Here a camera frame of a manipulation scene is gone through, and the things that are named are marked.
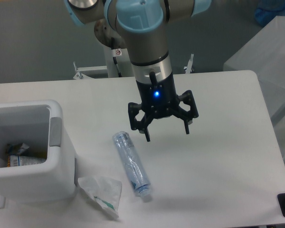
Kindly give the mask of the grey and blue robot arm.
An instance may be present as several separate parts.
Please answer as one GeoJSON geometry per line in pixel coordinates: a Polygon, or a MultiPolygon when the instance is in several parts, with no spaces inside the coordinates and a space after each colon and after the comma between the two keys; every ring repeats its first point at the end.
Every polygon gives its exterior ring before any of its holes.
{"type": "Polygon", "coordinates": [[[129,103],[132,130],[149,138],[154,119],[175,116],[185,130],[199,116],[193,93],[178,95],[175,88],[165,25],[206,11],[209,0],[66,0],[78,25],[104,19],[124,41],[141,103],[129,103]]]}

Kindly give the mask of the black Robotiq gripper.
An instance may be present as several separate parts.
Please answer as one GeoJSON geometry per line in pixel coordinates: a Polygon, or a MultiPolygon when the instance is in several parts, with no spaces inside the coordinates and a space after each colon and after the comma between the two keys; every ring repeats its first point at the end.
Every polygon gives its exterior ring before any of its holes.
{"type": "Polygon", "coordinates": [[[181,119],[184,122],[186,134],[190,134],[189,125],[192,124],[193,119],[199,116],[191,90],[177,95],[173,74],[155,85],[143,84],[138,81],[136,83],[142,103],[130,102],[128,104],[128,116],[132,130],[138,130],[139,133],[144,134],[149,142],[148,125],[152,122],[153,113],[155,113],[156,119],[172,115],[181,119]],[[144,112],[144,116],[138,121],[136,116],[140,111],[144,112]]]}

